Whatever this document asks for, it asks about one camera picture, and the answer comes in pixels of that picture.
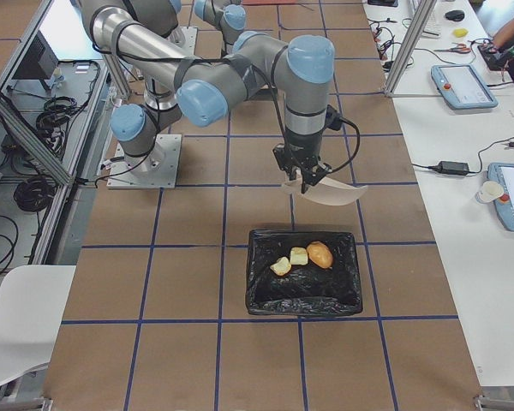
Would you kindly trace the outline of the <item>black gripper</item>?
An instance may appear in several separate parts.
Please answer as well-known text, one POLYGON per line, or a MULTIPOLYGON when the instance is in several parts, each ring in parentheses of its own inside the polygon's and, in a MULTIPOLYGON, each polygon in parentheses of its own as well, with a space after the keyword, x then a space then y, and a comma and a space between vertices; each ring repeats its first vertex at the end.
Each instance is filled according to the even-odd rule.
POLYGON ((321 164, 316 156, 298 158, 296 151, 283 143, 273 147, 272 153, 278 167, 290 180, 297 175, 302 177, 301 194, 305 194, 311 187, 315 187, 326 175, 331 173, 331 167, 321 164))

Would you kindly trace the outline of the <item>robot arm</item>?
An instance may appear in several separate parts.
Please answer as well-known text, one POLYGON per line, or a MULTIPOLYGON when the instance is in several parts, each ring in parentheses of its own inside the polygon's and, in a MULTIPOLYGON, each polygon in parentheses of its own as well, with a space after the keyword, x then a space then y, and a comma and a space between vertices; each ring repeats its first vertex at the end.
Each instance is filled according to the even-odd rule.
POLYGON ((245 30, 246 11, 240 0, 197 0, 194 12, 204 22, 221 32, 221 56, 232 52, 233 45, 245 30))
POLYGON ((222 56, 207 61, 184 51, 169 37, 178 27, 178 1, 79 1, 83 27, 93 46, 140 69, 176 96, 196 126, 225 117, 263 86, 284 95, 284 143, 274 149, 289 179, 301 190, 318 184, 332 167, 320 158, 322 134, 331 121, 329 88, 335 48, 319 35, 290 42, 246 30, 238 1, 196 1, 195 14, 220 31, 222 56))

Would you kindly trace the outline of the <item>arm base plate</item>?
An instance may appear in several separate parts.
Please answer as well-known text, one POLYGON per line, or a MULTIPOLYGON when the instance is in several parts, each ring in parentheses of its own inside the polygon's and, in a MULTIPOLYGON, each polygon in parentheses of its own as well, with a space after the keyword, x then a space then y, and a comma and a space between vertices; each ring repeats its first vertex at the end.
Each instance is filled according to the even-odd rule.
POLYGON ((189 55, 193 55, 197 32, 197 27, 177 27, 171 32, 168 40, 189 55))
POLYGON ((180 134, 159 134, 153 151, 140 163, 141 158, 125 156, 120 143, 115 155, 123 157, 111 165, 112 177, 107 179, 109 189, 154 189, 176 186, 177 170, 182 150, 180 134))

